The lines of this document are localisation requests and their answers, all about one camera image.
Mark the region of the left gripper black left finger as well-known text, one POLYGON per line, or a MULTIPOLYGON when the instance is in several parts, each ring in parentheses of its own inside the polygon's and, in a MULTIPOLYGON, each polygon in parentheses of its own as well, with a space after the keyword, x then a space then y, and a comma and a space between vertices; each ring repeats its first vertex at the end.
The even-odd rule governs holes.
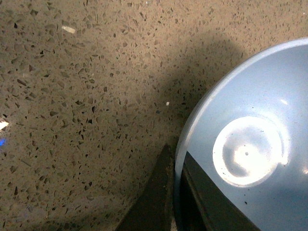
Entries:
POLYGON ((169 231, 172 220, 174 153, 165 144, 143 193, 126 213, 117 231, 169 231))

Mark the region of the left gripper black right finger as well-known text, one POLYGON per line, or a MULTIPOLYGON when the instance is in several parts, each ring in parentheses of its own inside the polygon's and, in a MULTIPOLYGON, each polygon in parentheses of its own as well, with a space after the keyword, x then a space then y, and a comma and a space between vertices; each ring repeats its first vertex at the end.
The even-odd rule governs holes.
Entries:
POLYGON ((258 231, 187 153, 180 182, 181 221, 185 231, 258 231))

